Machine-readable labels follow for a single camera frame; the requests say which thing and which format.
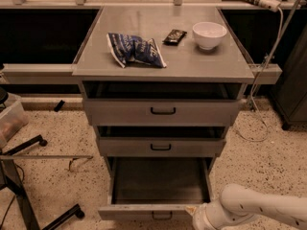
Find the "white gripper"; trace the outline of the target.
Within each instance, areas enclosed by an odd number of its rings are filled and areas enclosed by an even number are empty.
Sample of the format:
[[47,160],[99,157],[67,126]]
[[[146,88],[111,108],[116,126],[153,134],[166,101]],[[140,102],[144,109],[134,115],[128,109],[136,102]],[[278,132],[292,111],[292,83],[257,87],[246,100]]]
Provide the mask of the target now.
[[192,216],[192,224],[195,230],[216,230],[207,217],[206,204],[198,207],[186,206],[185,211]]

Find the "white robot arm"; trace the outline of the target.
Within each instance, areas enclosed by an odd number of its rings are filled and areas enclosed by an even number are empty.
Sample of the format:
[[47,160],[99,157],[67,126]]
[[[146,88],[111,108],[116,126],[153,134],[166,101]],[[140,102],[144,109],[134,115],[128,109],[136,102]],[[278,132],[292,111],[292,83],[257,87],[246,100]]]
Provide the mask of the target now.
[[307,198],[262,194],[238,184],[227,184],[218,199],[200,206],[186,206],[195,230],[222,230],[264,216],[307,230]]

